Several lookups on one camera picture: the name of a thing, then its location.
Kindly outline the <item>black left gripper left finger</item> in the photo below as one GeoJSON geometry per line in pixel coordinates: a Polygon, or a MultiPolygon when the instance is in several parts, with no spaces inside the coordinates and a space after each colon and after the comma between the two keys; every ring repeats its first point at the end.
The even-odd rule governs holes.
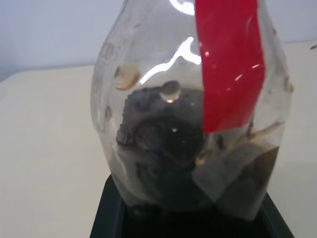
{"type": "Polygon", "coordinates": [[[104,185],[90,238],[130,238],[126,205],[110,175],[104,185]]]}

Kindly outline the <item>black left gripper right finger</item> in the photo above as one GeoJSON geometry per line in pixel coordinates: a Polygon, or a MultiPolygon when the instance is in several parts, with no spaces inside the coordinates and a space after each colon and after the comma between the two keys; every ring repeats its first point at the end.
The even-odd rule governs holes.
{"type": "Polygon", "coordinates": [[[254,238],[295,238],[268,193],[254,220],[254,238]]]}

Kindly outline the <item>clear bottle with red label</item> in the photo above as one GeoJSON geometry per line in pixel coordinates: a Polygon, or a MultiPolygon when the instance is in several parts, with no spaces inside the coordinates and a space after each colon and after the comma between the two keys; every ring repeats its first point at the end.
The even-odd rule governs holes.
{"type": "Polygon", "coordinates": [[[292,91],[264,0],[124,0],[91,115],[135,218],[216,208],[252,220],[292,91]]]}

